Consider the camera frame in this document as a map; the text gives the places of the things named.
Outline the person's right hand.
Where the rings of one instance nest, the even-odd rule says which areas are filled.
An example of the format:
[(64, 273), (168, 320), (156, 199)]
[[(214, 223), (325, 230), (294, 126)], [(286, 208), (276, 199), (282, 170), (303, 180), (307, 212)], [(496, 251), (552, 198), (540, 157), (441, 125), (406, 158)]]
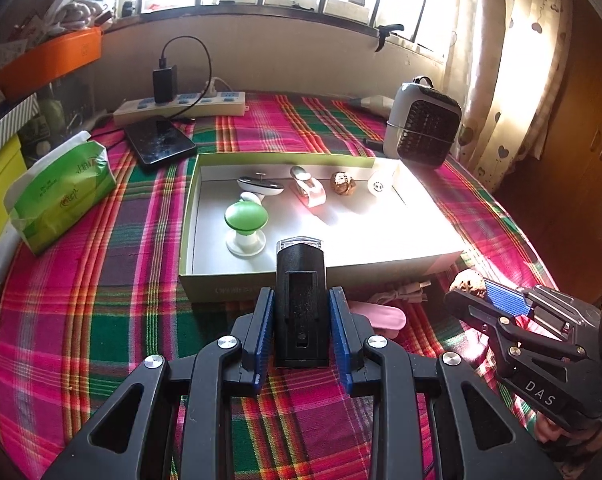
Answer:
[(537, 412), (533, 434), (564, 479), (578, 479), (602, 449), (602, 420), (589, 429), (569, 432)]

